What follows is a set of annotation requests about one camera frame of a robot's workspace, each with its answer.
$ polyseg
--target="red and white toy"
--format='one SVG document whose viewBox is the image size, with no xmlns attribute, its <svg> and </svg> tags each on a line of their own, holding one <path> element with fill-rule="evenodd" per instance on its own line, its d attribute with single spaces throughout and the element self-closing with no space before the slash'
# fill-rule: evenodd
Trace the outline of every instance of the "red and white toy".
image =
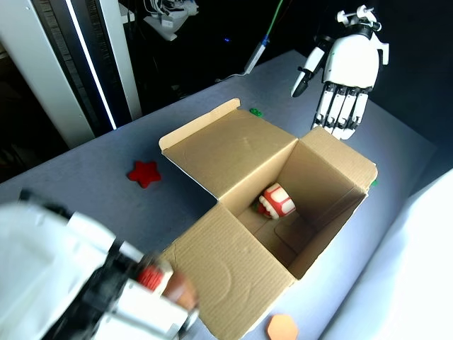
<svg viewBox="0 0 453 340">
<path fill-rule="evenodd" d="M 279 183 L 264 190 L 258 200 L 258 212 L 274 220 L 296 210 L 296 205 Z"/>
</svg>

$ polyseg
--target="green cable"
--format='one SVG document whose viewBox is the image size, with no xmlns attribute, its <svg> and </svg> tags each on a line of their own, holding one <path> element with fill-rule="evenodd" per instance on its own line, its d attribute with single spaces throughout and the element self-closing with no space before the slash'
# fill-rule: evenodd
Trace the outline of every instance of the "green cable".
<svg viewBox="0 0 453 340">
<path fill-rule="evenodd" d="M 268 32 L 266 33 L 266 37 L 269 36 L 270 31 L 272 30 L 272 27 L 274 26 L 275 19 L 277 18 L 278 11 L 280 10 L 280 6 L 281 6 L 282 4 L 283 4 L 283 0 L 280 0 L 280 2 L 278 3 L 277 9 L 275 10 L 275 13 L 274 13 L 274 17 L 273 17 L 273 19 L 272 19 L 272 22 L 270 23 Z"/>
</svg>

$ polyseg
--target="table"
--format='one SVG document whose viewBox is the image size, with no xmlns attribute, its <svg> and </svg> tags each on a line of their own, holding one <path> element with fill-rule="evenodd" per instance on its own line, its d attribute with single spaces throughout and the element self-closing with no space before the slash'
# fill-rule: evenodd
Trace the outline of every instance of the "table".
<svg viewBox="0 0 453 340">
<path fill-rule="evenodd" d="M 22 188 L 54 198 L 102 222 L 143 252 L 163 250 L 207 212 L 215 199 L 161 156 L 159 138 L 231 98 L 258 108 L 263 118 L 296 136 L 309 131 L 322 90 L 321 74 L 306 92 L 291 98 L 297 66 L 305 58 L 290 51 L 87 142 L 0 185 L 0 203 Z M 435 148 L 369 102 L 362 126 L 347 144 L 377 163 L 378 184 L 346 226 L 272 314 L 291 315 L 303 339 L 317 339 L 369 261 Z M 162 181 L 146 190 L 126 178 L 134 160 L 158 163 Z M 267 318 L 245 336 L 266 339 Z M 194 339 L 212 339 L 201 322 Z"/>
</svg>

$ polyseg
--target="green object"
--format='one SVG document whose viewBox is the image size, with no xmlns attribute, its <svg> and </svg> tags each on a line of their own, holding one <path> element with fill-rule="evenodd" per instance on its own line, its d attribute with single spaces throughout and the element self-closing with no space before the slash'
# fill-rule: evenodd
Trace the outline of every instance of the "green object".
<svg viewBox="0 0 453 340">
<path fill-rule="evenodd" d="M 266 33 L 266 37 L 269 36 L 270 31 L 272 30 L 272 27 L 274 26 L 275 19 L 277 18 L 277 14 L 278 14 L 278 11 L 280 10 L 282 3 L 283 3 L 283 0 L 280 0 L 280 2 L 278 3 L 277 9 L 275 10 L 275 13 L 274 13 L 274 17 L 272 18 L 272 22 L 270 23 L 268 32 Z"/>
<path fill-rule="evenodd" d="M 257 108 L 251 108 L 250 113 L 254 114 L 257 117 L 262 117 L 263 113 L 259 111 Z"/>
</svg>

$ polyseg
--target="orange hexagonal object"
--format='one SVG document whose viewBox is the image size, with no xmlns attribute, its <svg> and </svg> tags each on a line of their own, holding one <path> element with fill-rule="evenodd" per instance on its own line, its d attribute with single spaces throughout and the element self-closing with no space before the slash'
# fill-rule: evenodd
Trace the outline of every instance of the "orange hexagonal object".
<svg viewBox="0 0 453 340">
<path fill-rule="evenodd" d="M 297 340 L 299 330 L 289 315 L 274 315 L 268 325 L 270 340 Z"/>
</svg>

